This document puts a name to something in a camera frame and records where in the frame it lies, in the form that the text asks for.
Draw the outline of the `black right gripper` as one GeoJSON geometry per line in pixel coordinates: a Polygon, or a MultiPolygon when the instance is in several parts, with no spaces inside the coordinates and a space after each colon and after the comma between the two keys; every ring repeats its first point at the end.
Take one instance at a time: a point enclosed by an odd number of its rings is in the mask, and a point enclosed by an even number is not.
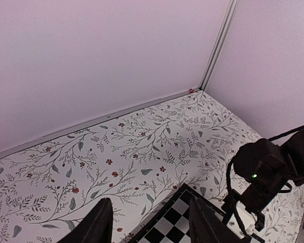
{"type": "Polygon", "coordinates": [[[236,203],[242,202],[248,212],[258,215],[277,194],[291,191],[289,181],[295,186],[304,184],[304,126],[239,148],[226,170],[223,222],[234,213],[246,235],[236,203]]]}

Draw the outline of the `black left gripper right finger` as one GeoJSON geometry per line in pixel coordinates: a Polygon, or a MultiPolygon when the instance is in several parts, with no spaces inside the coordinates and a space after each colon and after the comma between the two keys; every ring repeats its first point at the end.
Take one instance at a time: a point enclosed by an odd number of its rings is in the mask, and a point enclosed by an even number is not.
{"type": "Polygon", "coordinates": [[[199,198],[189,203],[189,233],[191,242],[225,242],[226,236],[221,221],[199,198]]]}

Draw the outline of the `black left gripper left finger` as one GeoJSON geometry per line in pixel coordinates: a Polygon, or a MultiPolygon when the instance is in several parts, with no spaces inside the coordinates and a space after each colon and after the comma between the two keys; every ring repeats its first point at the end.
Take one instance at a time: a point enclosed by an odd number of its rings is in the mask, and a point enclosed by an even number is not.
{"type": "Polygon", "coordinates": [[[58,243],[111,243],[112,226],[112,202],[110,198],[103,198],[79,225],[58,243]]]}

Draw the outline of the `black and grey chessboard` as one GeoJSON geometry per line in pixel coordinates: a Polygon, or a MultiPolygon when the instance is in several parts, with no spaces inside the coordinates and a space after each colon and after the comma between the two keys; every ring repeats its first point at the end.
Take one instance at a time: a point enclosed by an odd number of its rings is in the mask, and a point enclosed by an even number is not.
{"type": "Polygon", "coordinates": [[[187,184],[183,184],[163,207],[136,234],[129,234],[126,242],[190,242],[189,202],[200,198],[212,216],[220,221],[226,213],[205,199],[187,184]]]}

